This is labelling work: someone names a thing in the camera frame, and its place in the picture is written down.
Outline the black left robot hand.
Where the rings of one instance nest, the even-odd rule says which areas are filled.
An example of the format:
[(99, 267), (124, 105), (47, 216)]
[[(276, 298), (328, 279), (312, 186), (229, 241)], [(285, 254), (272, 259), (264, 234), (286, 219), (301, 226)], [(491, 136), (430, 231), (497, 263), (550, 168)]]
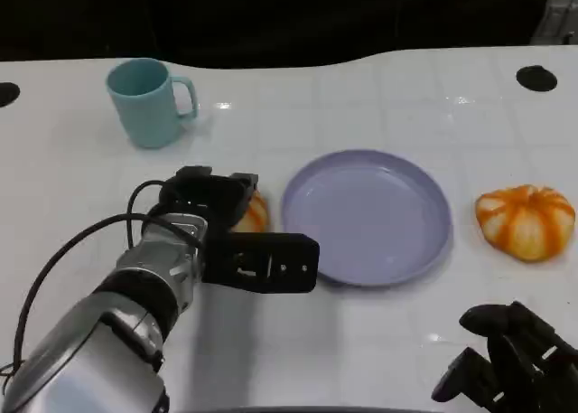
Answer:
[(257, 183), (257, 174), (221, 176), (209, 166), (184, 166), (164, 182), (150, 213), (193, 214), (217, 230), (230, 230), (244, 217)]

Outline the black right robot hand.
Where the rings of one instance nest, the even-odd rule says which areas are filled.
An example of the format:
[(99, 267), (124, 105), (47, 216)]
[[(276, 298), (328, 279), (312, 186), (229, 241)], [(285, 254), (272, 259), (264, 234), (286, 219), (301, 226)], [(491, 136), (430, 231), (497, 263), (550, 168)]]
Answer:
[(460, 325), (487, 341), (488, 358), (464, 349), (436, 384), (432, 400), (463, 395), (488, 412), (575, 412), (577, 350), (530, 309), (476, 305)]

